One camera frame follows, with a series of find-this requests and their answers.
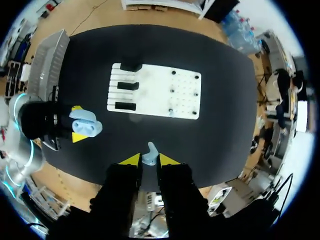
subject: black table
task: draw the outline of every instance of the black table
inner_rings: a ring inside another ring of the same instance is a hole
[[[107,111],[113,63],[139,56],[144,64],[199,72],[197,120]],[[192,168],[196,185],[236,178],[249,154],[256,122],[256,80],[252,61],[204,35],[158,25],[120,25],[70,38],[59,79],[58,101],[92,111],[102,132],[61,149],[43,147],[46,160],[83,180],[103,184],[105,172],[136,153],[158,151]],[[142,189],[157,192],[155,166],[143,165]]]

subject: white wall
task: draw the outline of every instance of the white wall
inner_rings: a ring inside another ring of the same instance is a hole
[[[305,179],[305,175],[311,162],[313,155],[315,136],[310,132],[297,132],[295,138],[292,140],[290,149],[284,160],[284,164],[280,169],[279,175],[283,177],[283,181],[293,173],[292,185],[286,199],[282,214],[285,209],[294,199],[298,192],[301,183]],[[286,193],[288,191],[289,182],[283,187],[279,193],[279,200],[275,204],[275,208],[281,209]]]
[[[256,36],[266,30],[273,30],[285,50],[290,52],[292,56],[304,55],[293,30],[271,0],[239,1],[240,3],[234,9],[239,10],[241,16],[250,18],[250,24],[255,28]]]

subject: wooden floor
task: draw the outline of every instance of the wooden floor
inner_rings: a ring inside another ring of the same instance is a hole
[[[75,35],[90,29],[114,25],[154,24],[203,34],[226,43],[226,37],[216,23],[205,18],[198,20],[193,13],[172,8],[166,12],[155,10],[123,11],[120,0],[103,2],[104,0],[65,0],[57,6],[46,19],[39,23],[25,61],[31,61],[38,44],[44,38],[61,29],[65,29],[68,35]],[[253,60],[256,74],[263,74],[264,68],[261,59],[255,56],[250,56],[250,58]],[[261,115],[262,108],[257,106],[257,112],[258,115]],[[258,132],[256,126],[253,135]],[[258,161],[257,154],[259,154],[259,150],[249,156],[244,171],[249,171],[254,167]],[[34,173],[33,177],[37,182],[46,185],[52,192],[83,210],[89,209],[89,200],[95,197],[99,190],[99,186],[64,173],[48,163],[41,171]],[[206,196],[209,190],[210,187],[204,188],[201,193]]]

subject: light blue object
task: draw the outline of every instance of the light blue object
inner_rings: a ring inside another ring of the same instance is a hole
[[[70,112],[69,117],[76,119],[72,123],[72,130],[88,137],[95,137],[102,131],[102,123],[97,121],[96,115],[88,110],[76,109]]]
[[[157,157],[159,155],[159,152],[154,145],[153,142],[148,142],[148,147],[150,152],[142,155],[142,162],[149,166],[154,166],[157,164]]]

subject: shelf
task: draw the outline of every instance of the shelf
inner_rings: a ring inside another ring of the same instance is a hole
[[[198,2],[189,3],[179,0],[123,0],[125,5],[158,5],[170,8],[182,9],[196,14],[202,14],[203,11]]]

